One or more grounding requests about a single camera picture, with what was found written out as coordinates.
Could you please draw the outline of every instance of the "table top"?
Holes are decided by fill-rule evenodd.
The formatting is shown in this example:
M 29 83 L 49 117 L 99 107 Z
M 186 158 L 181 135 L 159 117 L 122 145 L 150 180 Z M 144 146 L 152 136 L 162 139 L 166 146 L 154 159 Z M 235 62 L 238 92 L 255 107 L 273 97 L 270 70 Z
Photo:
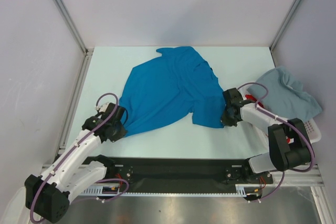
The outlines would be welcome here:
M 133 67 L 159 57 L 160 47 L 96 47 L 82 88 L 67 147 L 76 139 L 85 119 L 94 115 L 96 100 L 107 92 L 121 97 Z M 194 47 L 208 61 L 223 90 L 255 81 L 274 68 L 268 47 Z M 112 101 L 105 97 L 101 103 Z M 192 115 L 166 127 L 104 142 L 90 156 L 142 158 L 245 159 L 268 150 L 252 126 L 211 129 L 192 124 Z

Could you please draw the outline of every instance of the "shiny floor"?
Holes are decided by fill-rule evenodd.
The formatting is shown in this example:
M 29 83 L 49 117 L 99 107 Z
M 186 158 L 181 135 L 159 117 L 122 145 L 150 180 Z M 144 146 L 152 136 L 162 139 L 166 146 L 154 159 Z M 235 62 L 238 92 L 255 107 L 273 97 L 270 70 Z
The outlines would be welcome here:
M 261 204 L 242 198 L 121 197 L 70 207 L 59 224 L 319 224 L 310 187 L 284 187 Z

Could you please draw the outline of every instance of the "blue shirt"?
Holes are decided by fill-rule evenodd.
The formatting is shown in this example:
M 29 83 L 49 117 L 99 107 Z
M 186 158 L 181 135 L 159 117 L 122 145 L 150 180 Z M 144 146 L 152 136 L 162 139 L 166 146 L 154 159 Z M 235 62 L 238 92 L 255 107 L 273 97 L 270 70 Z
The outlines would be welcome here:
M 192 47 L 156 51 L 162 56 L 132 69 L 120 98 L 129 114 L 127 136 L 167 126 L 188 113 L 194 124 L 223 127 L 223 90 L 208 62 Z

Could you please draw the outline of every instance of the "blue fabric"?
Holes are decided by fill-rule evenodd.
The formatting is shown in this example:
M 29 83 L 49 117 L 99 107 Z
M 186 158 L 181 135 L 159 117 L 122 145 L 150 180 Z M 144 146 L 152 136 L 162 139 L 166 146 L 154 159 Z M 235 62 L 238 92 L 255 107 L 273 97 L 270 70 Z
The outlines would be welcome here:
M 193 113 L 193 123 L 221 128 L 223 90 L 192 47 L 160 48 L 162 56 L 132 69 L 120 99 L 127 136 L 151 131 Z
M 262 103 L 265 109 L 276 115 L 288 119 L 299 118 L 303 122 L 308 122 L 322 112 L 314 97 L 303 91 L 302 83 L 285 67 L 269 70 L 257 82 L 268 88 L 268 96 Z M 264 88 L 257 85 L 250 86 L 247 91 L 257 99 L 265 95 Z

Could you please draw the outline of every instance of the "gray cloth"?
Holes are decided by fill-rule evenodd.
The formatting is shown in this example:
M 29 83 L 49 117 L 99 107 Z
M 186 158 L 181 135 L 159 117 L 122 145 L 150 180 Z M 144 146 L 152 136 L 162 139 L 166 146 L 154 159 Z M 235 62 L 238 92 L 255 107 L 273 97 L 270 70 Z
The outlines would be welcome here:
M 262 100 L 265 109 L 278 116 L 307 122 L 322 112 L 314 97 L 303 91 L 302 83 L 285 67 L 269 70 L 257 82 L 269 90 L 268 96 Z M 256 99 L 265 94 L 265 89 L 257 85 L 250 86 L 247 91 Z

